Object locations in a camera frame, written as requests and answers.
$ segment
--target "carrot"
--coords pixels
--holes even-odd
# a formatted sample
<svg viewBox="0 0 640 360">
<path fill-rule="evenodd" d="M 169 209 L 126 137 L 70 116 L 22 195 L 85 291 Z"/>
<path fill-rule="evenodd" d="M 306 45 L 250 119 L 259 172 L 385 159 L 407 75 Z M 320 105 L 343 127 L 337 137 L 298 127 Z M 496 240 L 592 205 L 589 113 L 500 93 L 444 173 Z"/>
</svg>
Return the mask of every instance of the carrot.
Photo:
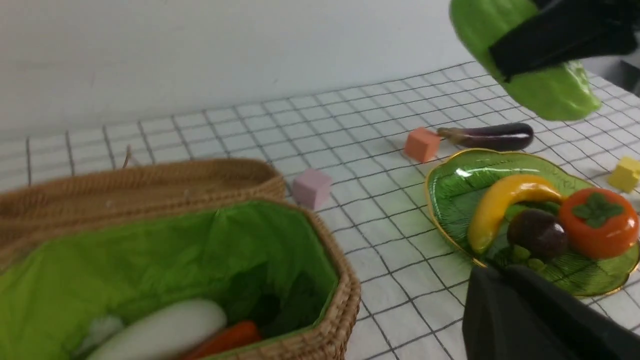
<svg viewBox="0 0 640 360">
<path fill-rule="evenodd" d="M 252 321 L 243 321 L 217 333 L 180 360 L 198 360 L 214 354 L 261 341 L 258 327 Z"/>
</svg>

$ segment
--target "persimmon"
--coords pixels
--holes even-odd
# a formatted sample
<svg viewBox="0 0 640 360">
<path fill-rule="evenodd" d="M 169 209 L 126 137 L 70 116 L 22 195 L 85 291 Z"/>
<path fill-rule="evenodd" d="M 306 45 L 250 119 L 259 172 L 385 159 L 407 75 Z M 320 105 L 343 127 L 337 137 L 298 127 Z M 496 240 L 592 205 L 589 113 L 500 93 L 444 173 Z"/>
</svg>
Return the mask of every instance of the persimmon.
<svg viewBox="0 0 640 360">
<path fill-rule="evenodd" d="M 587 258 L 615 258 L 638 241 L 636 211 L 610 190 L 586 188 L 571 194 L 560 206 L 558 219 L 570 247 Z"/>
</svg>

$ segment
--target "green bell pepper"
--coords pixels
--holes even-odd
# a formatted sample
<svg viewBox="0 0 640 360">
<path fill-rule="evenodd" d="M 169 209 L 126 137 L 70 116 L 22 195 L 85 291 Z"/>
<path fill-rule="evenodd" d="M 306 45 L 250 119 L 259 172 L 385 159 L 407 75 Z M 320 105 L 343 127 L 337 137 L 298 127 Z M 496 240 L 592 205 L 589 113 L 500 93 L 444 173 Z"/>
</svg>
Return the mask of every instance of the green bell pepper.
<svg viewBox="0 0 640 360">
<path fill-rule="evenodd" d="M 493 43 L 537 13 L 531 0 L 451 0 L 449 6 L 460 41 L 516 102 L 545 120 L 584 119 L 601 103 L 581 62 L 516 75 L 507 83 L 489 54 Z"/>
</svg>

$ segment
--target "toy banana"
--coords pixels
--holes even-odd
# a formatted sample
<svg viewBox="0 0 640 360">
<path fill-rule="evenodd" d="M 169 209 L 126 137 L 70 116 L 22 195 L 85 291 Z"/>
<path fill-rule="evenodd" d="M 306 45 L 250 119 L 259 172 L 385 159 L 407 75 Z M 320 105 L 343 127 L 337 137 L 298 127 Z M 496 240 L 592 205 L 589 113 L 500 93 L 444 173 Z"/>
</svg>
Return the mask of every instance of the toy banana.
<svg viewBox="0 0 640 360">
<path fill-rule="evenodd" d="M 467 238 L 476 254 L 483 254 L 498 235 L 507 209 L 522 201 L 562 203 L 564 197 L 544 177 L 518 174 L 496 181 L 484 194 L 471 219 Z"/>
</svg>

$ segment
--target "grid tablecloth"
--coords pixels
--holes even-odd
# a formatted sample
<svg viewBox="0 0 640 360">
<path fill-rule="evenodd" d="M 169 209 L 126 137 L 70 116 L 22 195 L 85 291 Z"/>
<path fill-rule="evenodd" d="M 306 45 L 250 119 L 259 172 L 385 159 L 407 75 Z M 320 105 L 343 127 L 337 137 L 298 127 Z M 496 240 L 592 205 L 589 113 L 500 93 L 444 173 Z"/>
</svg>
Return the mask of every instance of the grid tablecloth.
<svg viewBox="0 0 640 360">
<path fill-rule="evenodd" d="M 608 187 L 618 159 L 640 159 L 640 99 L 592 76 L 602 108 L 587 121 L 545 122 L 508 97 L 475 62 L 412 78 L 317 95 L 204 110 L 165 119 L 61 129 L 0 141 L 0 188 L 134 163 L 244 156 L 274 164 L 291 180 L 307 168 L 333 177 L 319 210 L 362 281 L 360 314 L 347 358 L 463 360 L 461 318 L 471 262 L 440 236 L 426 211 L 424 176 L 436 159 L 402 153 L 416 127 L 526 122 L 527 149 L 567 172 Z M 638 193 L 629 196 L 638 206 Z M 640 334 L 640 273 L 623 291 L 585 299 Z"/>
</svg>

